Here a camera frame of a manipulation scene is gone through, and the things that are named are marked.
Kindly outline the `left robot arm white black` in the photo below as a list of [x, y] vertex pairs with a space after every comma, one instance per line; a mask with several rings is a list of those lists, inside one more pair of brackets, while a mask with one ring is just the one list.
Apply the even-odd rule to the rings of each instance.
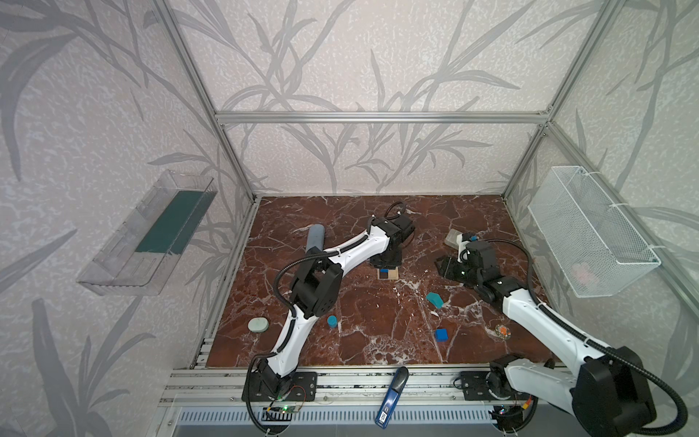
[[288, 310], [287, 318], [272, 350], [251, 359], [248, 381], [258, 380], [275, 393], [291, 384], [303, 346], [318, 319], [337, 302], [344, 277], [366, 261], [377, 269], [399, 267], [403, 245], [414, 231], [403, 212], [371, 217], [357, 236], [330, 249], [310, 248], [282, 268], [272, 291]]

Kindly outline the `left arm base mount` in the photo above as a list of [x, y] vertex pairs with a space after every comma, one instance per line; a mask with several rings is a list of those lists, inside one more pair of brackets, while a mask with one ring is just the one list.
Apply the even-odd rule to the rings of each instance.
[[312, 402], [315, 400], [318, 373], [296, 371], [283, 378], [255, 371], [246, 379], [243, 387], [244, 402]]

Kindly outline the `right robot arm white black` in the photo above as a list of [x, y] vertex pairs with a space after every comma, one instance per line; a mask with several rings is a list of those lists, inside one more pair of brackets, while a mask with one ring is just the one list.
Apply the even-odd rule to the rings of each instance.
[[533, 287], [532, 265], [524, 282], [502, 274], [495, 242], [460, 243], [457, 256], [436, 260], [439, 275], [474, 290], [565, 366], [556, 371], [511, 355], [493, 364], [502, 384], [573, 415], [591, 436], [666, 436], [686, 426], [689, 411], [675, 389], [647, 371], [631, 349], [595, 339], [543, 302]]

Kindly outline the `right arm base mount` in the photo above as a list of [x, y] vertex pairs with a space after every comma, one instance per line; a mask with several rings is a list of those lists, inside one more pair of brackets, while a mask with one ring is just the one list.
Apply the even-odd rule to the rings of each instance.
[[454, 380], [453, 387], [460, 391], [466, 401], [525, 403], [529, 393], [515, 391], [490, 371], [462, 371]]

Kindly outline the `light wood block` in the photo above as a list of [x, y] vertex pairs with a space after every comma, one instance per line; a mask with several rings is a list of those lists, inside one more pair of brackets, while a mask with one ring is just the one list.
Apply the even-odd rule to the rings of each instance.
[[398, 280], [399, 278], [400, 278], [400, 275], [399, 275], [398, 268], [388, 270], [388, 276], [387, 276], [388, 280]]

